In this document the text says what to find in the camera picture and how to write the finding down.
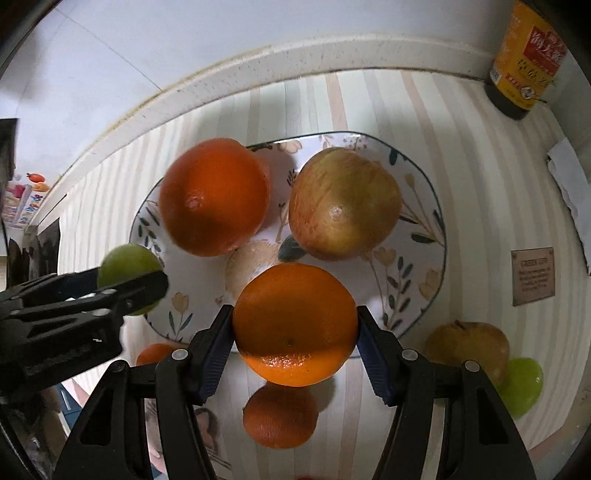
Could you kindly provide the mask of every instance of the apple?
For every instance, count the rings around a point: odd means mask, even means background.
[[[509,360],[507,377],[498,388],[505,407],[514,419],[519,419],[535,405],[544,388],[544,372],[533,358]]]
[[[292,186],[289,223],[296,242],[320,260],[369,252],[402,211],[398,183],[378,162],[340,147],[318,152]]]
[[[103,259],[96,283],[98,288],[105,288],[158,270],[162,270],[160,260],[147,248],[136,244],[120,245],[111,250]],[[148,305],[131,315],[146,314],[157,304],[158,302]]]
[[[431,362],[456,367],[466,360],[475,360],[493,384],[501,385],[507,374],[509,340],[502,330],[489,323],[457,320],[430,333],[424,355]]]

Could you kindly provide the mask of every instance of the green apple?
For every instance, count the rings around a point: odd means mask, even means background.
[[[162,265],[158,257],[147,248],[137,244],[120,245],[111,250],[103,259],[96,284],[98,288],[104,288],[158,270],[162,270]],[[131,315],[148,313],[157,304],[158,302],[148,305]]]
[[[514,419],[521,418],[535,405],[544,388],[544,372],[533,358],[509,360],[507,377],[498,388],[505,407]]]

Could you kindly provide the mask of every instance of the blue gripper pad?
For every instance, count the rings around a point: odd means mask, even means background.
[[[231,305],[222,306],[211,327],[197,332],[189,347],[193,359],[187,389],[197,390],[195,405],[203,405],[217,390],[234,343],[232,310]]]
[[[392,352],[396,355],[401,347],[396,340],[393,333],[381,330],[375,323],[374,318],[366,306],[357,307],[357,316],[359,319],[359,338],[357,340],[357,349],[363,360],[365,371],[374,389],[374,393],[382,398],[384,403],[388,406],[395,404],[395,391],[391,385],[390,368],[386,362],[384,354],[380,350],[380,343],[382,347],[388,345],[392,348]]]

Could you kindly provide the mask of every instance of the screw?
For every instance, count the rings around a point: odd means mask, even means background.
[[[418,353],[415,350],[407,348],[406,350],[402,351],[402,358],[408,360],[409,362],[414,362],[418,358]]]
[[[122,372],[125,368],[125,360],[117,360],[111,364],[111,371],[114,373]]]
[[[173,360],[185,360],[188,356],[189,352],[184,348],[179,348],[173,352]]]
[[[475,362],[474,360],[466,361],[466,363],[464,364],[464,367],[469,372],[474,372],[474,373],[476,373],[480,370],[480,365],[478,364],[478,362]]]
[[[109,309],[98,309],[92,312],[94,317],[106,317],[111,311]]]

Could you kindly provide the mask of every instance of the yellow label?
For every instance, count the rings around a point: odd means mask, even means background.
[[[491,70],[491,80],[511,102],[530,110],[558,71],[566,46],[550,24],[520,1]]]

